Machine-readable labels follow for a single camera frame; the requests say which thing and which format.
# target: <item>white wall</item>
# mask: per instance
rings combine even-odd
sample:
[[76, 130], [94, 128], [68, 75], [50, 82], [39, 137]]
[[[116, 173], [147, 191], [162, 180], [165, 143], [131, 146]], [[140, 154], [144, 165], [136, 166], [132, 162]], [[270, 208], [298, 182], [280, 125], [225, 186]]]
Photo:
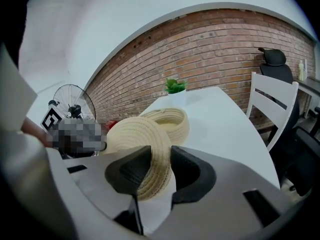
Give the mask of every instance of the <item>white wall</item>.
[[19, 71], [37, 93], [27, 116], [40, 124], [56, 90], [69, 82], [66, 46], [86, 0], [29, 0]]
[[71, 82], [86, 88], [112, 56], [146, 30], [186, 13], [215, 8], [267, 13], [316, 39], [294, 0], [89, 0], [66, 51]]
[[294, 0], [30, 0], [19, 67], [39, 97], [28, 116], [42, 119], [36, 112], [52, 98], [48, 87], [71, 83], [85, 89], [112, 56], [150, 28], [217, 8], [266, 13], [317, 39]]

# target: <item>woven basket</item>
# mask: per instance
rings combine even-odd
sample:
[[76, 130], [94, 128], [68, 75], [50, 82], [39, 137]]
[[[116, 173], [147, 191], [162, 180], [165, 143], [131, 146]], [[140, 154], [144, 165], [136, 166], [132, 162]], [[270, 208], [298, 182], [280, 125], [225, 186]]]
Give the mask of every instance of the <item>woven basket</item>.
[[143, 114], [141, 117], [158, 123], [168, 134], [172, 145], [181, 145], [189, 134], [188, 116], [182, 109], [158, 109]]
[[138, 146], [151, 146], [151, 167], [137, 191], [139, 200], [152, 198], [168, 185], [172, 174], [172, 143], [166, 131], [155, 121], [142, 116], [124, 119], [111, 128], [106, 142], [107, 148], [100, 155]]

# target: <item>white table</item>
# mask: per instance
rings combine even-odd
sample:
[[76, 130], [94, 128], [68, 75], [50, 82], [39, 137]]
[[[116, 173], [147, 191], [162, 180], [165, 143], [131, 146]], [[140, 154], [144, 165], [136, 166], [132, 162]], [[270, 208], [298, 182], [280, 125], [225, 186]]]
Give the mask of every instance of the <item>white table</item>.
[[[187, 91], [186, 106], [190, 132], [181, 145], [240, 162], [280, 188], [277, 173], [266, 145], [245, 113], [219, 87]], [[173, 108], [168, 96], [158, 98], [143, 113]], [[170, 213], [171, 178], [164, 194], [139, 202], [141, 220], [146, 231], [154, 231]]]

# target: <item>floor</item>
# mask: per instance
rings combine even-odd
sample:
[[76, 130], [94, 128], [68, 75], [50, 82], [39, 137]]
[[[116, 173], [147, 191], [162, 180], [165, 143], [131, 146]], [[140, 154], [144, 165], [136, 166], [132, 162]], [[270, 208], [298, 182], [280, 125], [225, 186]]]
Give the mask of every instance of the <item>floor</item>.
[[[313, 128], [313, 126], [315, 125], [316, 120], [317, 120], [316, 118], [309, 115], [308, 118], [299, 119], [297, 126], [300, 126], [300, 127], [304, 128], [306, 131], [310, 132], [311, 129]], [[266, 132], [266, 133], [261, 134], [261, 137], [265, 143], [267, 142], [269, 134], [270, 134], [270, 132]], [[320, 141], [320, 130], [316, 134], [315, 138]], [[295, 190], [290, 191], [289, 188], [292, 185], [293, 184], [288, 179], [285, 179], [282, 183], [281, 190], [287, 196], [289, 196], [294, 203], [297, 203], [297, 202], [301, 201], [303, 198], [305, 198], [306, 196], [308, 196], [308, 194], [306, 194], [305, 196], [300, 196], [300, 195], [298, 195], [298, 193]]]

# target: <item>person's arm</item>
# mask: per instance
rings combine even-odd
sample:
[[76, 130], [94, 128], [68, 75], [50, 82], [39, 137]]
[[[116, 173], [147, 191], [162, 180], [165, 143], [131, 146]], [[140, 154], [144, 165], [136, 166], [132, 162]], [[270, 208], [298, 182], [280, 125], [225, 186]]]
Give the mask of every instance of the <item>person's arm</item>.
[[52, 143], [47, 140], [47, 133], [45, 130], [41, 129], [41, 127], [36, 125], [28, 117], [25, 118], [21, 127], [21, 131], [23, 131], [25, 134], [30, 134], [36, 137], [46, 148], [52, 148]]

